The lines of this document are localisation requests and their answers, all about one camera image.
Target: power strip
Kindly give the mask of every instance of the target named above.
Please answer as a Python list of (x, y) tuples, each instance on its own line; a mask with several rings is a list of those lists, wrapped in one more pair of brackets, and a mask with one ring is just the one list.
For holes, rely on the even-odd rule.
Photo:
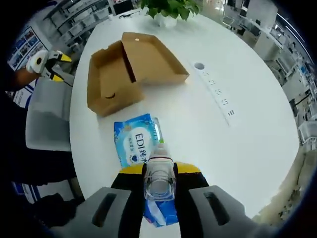
[(210, 76), (209, 71), (204, 64), (199, 62), (194, 63), (194, 69), (216, 101), (228, 126), (236, 126), (237, 110), (235, 109), (233, 101), (230, 99), (229, 94), (226, 93), (221, 86), (221, 83)]

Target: person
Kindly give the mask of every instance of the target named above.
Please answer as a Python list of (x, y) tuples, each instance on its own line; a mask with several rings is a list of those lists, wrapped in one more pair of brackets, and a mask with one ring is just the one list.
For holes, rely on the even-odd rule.
[(16, 91), (39, 77), (25, 68), (14, 72), (5, 65), (1, 81), (2, 132), (4, 158), (8, 178), (14, 182), (43, 185), (76, 177), (71, 152), (33, 150), (26, 147), (25, 124), (27, 110), (15, 104), (6, 91)]

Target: wall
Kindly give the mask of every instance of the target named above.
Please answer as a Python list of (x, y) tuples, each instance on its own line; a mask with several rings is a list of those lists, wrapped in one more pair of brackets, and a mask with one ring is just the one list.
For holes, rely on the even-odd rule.
[(243, 0), (236, 0), (236, 4), (235, 4), (236, 8), (241, 9), (242, 3), (243, 3)]
[(273, 60), (279, 52), (279, 47), (265, 33), (261, 33), (253, 50), (261, 59)]
[(272, 28), (277, 15), (277, 7), (271, 0), (250, 0), (247, 18), (261, 21), (262, 27)]
[[(55, 0), (55, 4), (58, 4), (61, 2), (61, 0)], [(50, 30), (55, 30), (54, 28), (51, 28), (49, 24), (46, 24), (46, 21), (43, 21), (43, 18), (52, 10), (55, 8), (56, 5), (48, 6), (41, 11), (38, 11), (36, 14), (33, 15), (33, 17), (30, 19), (30, 21), (27, 23), (27, 25), (31, 26), (38, 37), (41, 39), (43, 44), (46, 46), (48, 50), (52, 49), (54, 42), (51, 42), (47, 35), (50, 32)]]
[(282, 86), (287, 100), (291, 101), (299, 96), (305, 96), (305, 91), (308, 90), (308, 86), (304, 86), (304, 84), (305, 82), (303, 82), (299, 72), (295, 71), (295, 73)]

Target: box lid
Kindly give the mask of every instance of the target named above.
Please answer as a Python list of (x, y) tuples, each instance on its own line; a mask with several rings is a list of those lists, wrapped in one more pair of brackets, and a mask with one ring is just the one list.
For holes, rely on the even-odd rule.
[(111, 99), (120, 88), (129, 86), (135, 81), (122, 48), (122, 43), (117, 41), (106, 50), (101, 49), (92, 56), (92, 61), (98, 68), (100, 91), (104, 98)]
[(186, 69), (157, 37), (124, 32), (121, 41), (136, 81), (170, 84), (188, 77)]

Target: cardboard box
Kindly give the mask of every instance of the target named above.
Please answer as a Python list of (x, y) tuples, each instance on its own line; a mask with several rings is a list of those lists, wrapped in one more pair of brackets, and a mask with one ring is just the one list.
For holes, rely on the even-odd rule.
[(121, 41), (92, 55), (87, 104), (96, 114), (107, 116), (144, 99), (140, 83), (175, 84), (188, 76), (157, 37), (124, 32)]

